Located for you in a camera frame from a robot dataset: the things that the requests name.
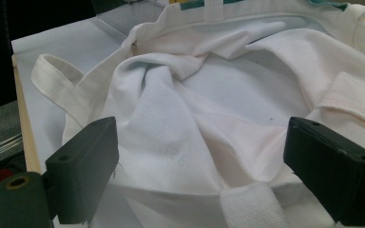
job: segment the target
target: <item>green tape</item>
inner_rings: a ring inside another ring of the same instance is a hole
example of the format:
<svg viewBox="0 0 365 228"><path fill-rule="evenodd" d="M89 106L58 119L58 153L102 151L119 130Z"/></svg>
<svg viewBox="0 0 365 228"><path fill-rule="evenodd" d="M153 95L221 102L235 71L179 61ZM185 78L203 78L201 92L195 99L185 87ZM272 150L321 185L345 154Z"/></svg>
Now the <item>green tape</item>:
<svg viewBox="0 0 365 228"><path fill-rule="evenodd" d="M338 8L342 11L344 11L344 10L346 10L346 8L348 8L347 3L336 3L336 2L331 2L328 0L309 0L309 2L314 6L331 6L331 7Z"/></svg>
<svg viewBox="0 0 365 228"><path fill-rule="evenodd" d="M232 3L237 3L237 2L241 2L241 1L244 1L244 0L223 0L223 4L232 4ZM205 3L203 0L180 3L181 10L190 10L190 9L195 9L195 8L201 8L204 6L205 6Z"/></svg>

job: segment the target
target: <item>hole in clamp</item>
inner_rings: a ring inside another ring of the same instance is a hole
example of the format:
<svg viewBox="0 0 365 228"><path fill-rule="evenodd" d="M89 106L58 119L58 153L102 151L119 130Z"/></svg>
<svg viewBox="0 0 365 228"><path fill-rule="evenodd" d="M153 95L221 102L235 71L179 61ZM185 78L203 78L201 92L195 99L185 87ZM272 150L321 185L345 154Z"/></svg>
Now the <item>hole in clamp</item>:
<svg viewBox="0 0 365 228"><path fill-rule="evenodd" d="M8 190L16 190L16 189L26 186L28 183L29 183L29 177L24 176L24 177L19 177L19 178L9 181L5 187Z"/></svg>

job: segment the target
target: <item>white fabric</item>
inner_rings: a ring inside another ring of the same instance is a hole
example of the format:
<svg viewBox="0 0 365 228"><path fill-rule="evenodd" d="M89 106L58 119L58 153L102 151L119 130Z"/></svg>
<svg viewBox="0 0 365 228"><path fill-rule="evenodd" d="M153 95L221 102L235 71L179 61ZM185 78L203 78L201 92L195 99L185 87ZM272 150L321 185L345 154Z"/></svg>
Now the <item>white fabric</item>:
<svg viewBox="0 0 365 228"><path fill-rule="evenodd" d="M166 7L83 77L42 55L31 80L66 111L64 143L115 116L109 185L143 227L332 227L282 152L291 116L365 147L365 7L220 2Z"/></svg>

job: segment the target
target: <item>white surface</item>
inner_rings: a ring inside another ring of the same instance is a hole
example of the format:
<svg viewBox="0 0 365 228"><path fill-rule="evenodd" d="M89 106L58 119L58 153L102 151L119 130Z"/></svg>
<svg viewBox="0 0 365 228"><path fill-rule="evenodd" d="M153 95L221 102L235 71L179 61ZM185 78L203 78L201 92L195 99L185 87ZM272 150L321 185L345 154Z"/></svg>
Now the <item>white surface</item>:
<svg viewBox="0 0 365 228"><path fill-rule="evenodd" d="M37 57L44 53L53 54L87 73L118 49L124 38L121 33L99 19L90 18L12 41L36 152L43 172L46 171L45 160L61 147L65 113L44 97L31 82L29 76ZM130 211L125 197L112 189L105 190L104 196L108 194L112 196L111 202L101 203L97 212L100 217L105 217L114 227L142 227ZM119 206L108 211L106 208L109 203ZM87 224L61 225L57 218L54 225L56 228L87 227Z"/></svg>

